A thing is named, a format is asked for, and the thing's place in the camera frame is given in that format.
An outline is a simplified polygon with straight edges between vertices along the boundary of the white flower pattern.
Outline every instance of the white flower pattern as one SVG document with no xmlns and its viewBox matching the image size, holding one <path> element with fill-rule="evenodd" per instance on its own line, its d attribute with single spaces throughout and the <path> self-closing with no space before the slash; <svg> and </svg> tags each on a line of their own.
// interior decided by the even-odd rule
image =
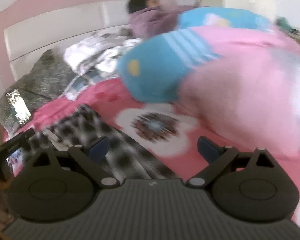
<svg viewBox="0 0 300 240">
<path fill-rule="evenodd" d="M 147 114 L 161 114 L 176 119 L 175 129 L 177 133 L 172 134 L 165 140 L 149 140 L 138 135 L 134 127 L 135 120 Z M 178 115 L 170 104 L 146 104 L 143 108 L 127 108 L 121 111 L 115 119 L 122 131 L 160 157 L 176 157 L 186 153 L 190 146 L 187 133 L 197 129 L 199 122 L 196 118 Z"/>
</svg>

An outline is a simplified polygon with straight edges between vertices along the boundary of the blue pillow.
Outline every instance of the blue pillow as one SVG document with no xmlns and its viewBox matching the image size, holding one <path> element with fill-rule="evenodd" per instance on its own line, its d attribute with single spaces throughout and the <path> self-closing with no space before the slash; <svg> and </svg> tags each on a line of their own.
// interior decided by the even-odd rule
<svg viewBox="0 0 300 240">
<path fill-rule="evenodd" d="M 193 67 L 218 58 L 191 29 L 164 33 L 139 44 L 118 61 L 125 86 L 138 101 L 177 99 L 178 87 Z"/>
<path fill-rule="evenodd" d="M 180 29 L 205 25 L 260 31 L 268 31 L 272 26 L 271 22 L 261 15 L 247 10 L 223 7 L 196 8 L 180 14 L 178 18 L 178 28 Z"/>
</svg>

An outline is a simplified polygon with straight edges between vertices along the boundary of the person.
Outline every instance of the person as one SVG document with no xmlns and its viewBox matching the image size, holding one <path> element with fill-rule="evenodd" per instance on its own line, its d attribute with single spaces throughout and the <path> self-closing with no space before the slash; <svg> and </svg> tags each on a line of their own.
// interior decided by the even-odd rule
<svg viewBox="0 0 300 240">
<path fill-rule="evenodd" d="M 134 35 L 144 39 L 173 31 L 179 14 L 194 8 L 183 5 L 167 11 L 162 8 L 159 0 L 129 0 L 127 7 Z"/>
</svg>

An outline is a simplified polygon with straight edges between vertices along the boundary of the pillow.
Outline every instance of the pillow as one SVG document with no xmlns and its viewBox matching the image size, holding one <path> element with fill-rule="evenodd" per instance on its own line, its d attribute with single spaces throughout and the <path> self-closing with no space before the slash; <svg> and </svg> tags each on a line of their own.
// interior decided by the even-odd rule
<svg viewBox="0 0 300 240">
<path fill-rule="evenodd" d="M 270 31 L 272 27 L 271 22 L 261 15 L 233 8 L 196 8 L 180 14 L 178 18 L 178 27 L 180 29 L 205 25 L 260 31 Z"/>
<path fill-rule="evenodd" d="M 5 96 L 8 91 L 18 88 L 29 111 L 33 113 L 60 96 L 74 76 L 75 73 L 65 62 L 56 61 L 52 51 L 47 50 L 30 73 L 22 76 L 0 98 L 0 124 L 9 134 L 19 128 L 16 112 Z"/>
<path fill-rule="evenodd" d="M 191 29 L 155 36 L 131 49 L 118 61 L 118 73 L 138 101 L 171 102 L 181 80 L 192 70 L 218 58 L 210 45 Z"/>
</svg>

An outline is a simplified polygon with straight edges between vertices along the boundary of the phone screen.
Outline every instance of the phone screen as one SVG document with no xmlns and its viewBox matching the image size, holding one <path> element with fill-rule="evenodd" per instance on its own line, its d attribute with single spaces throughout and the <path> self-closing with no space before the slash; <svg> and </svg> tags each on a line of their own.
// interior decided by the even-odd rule
<svg viewBox="0 0 300 240">
<path fill-rule="evenodd" d="M 16 177 L 25 166 L 25 153 L 22 148 L 19 148 L 12 153 L 7 159 L 7 163 L 13 176 Z"/>
<path fill-rule="evenodd" d="M 31 113 L 26 106 L 23 98 L 20 96 L 18 89 L 6 93 L 7 100 L 16 111 L 16 118 L 20 125 L 24 125 L 31 119 Z"/>
</svg>

